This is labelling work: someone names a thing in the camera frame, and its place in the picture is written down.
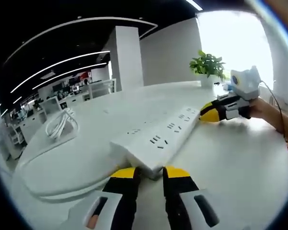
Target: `window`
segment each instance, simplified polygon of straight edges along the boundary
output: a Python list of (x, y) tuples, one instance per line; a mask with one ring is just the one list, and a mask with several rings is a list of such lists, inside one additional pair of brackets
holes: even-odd
[(226, 73), (255, 65), (260, 77), (273, 89), (273, 64), (269, 43), (258, 18), (240, 11), (213, 11), (198, 15), (202, 49), (223, 57)]

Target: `electrical outlet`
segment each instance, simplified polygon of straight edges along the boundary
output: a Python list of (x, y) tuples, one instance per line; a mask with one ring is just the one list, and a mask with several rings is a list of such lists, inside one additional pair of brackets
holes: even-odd
[(121, 135), (111, 142), (112, 153), (140, 166), (154, 178), (183, 145), (198, 121), (200, 111), (184, 107), (137, 135)]

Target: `white pillar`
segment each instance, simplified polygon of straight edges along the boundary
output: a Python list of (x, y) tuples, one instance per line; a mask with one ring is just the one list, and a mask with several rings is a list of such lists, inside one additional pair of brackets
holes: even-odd
[(273, 63), (273, 92), (288, 103), (288, 48), (275, 28), (261, 20), (268, 39)]
[(110, 51), (113, 78), (117, 91), (144, 86), (138, 28), (116, 26), (105, 50)]

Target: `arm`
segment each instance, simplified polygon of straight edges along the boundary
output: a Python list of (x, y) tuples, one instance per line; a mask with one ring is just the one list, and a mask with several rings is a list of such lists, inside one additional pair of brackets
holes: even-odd
[[(288, 140), (288, 116), (282, 113), (285, 127), (285, 138)], [(251, 117), (262, 118), (278, 132), (284, 133), (280, 112), (269, 103), (258, 98), (251, 102)]]

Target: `white cable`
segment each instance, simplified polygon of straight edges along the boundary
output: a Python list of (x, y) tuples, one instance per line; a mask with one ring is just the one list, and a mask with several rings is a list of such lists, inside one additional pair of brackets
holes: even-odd
[(74, 129), (76, 129), (78, 126), (77, 121), (74, 119), (74, 111), (70, 108), (64, 109), (55, 119), (50, 121), (46, 126), (46, 134), (51, 139), (57, 140), (60, 138), (62, 131), (66, 125), (66, 122), (69, 122)]

